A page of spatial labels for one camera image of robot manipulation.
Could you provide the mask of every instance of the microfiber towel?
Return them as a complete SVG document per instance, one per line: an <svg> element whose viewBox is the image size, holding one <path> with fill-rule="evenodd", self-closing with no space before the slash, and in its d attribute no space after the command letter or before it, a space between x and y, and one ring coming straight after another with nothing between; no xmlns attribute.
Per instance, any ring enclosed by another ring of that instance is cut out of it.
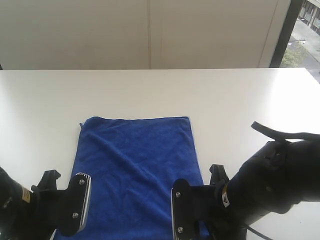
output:
<svg viewBox="0 0 320 240"><path fill-rule="evenodd" d="M78 172L91 176L87 224L56 240L172 240L174 182L203 185L188 117L90 118L79 136Z"/></svg>

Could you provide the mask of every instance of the white wall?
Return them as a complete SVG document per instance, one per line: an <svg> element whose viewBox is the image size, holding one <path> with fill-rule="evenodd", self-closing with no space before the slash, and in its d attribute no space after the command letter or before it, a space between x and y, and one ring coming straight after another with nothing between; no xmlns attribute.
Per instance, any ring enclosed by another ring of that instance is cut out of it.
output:
<svg viewBox="0 0 320 240"><path fill-rule="evenodd" d="M268 67L290 0L0 0L4 69Z"/></svg>

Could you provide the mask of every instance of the cable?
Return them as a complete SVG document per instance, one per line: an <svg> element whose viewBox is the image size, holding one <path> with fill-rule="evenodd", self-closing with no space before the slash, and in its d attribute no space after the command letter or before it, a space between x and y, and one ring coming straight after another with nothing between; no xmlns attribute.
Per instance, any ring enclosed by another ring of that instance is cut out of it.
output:
<svg viewBox="0 0 320 240"><path fill-rule="evenodd" d="M262 233L258 232L257 230L254 230L252 227L250 227L249 225L243 223L242 224L247 230L249 230L250 232L254 233L255 235L259 236L260 238L264 239L264 240L273 240L270 237L267 237L266 235L263 235Z"/></svg>

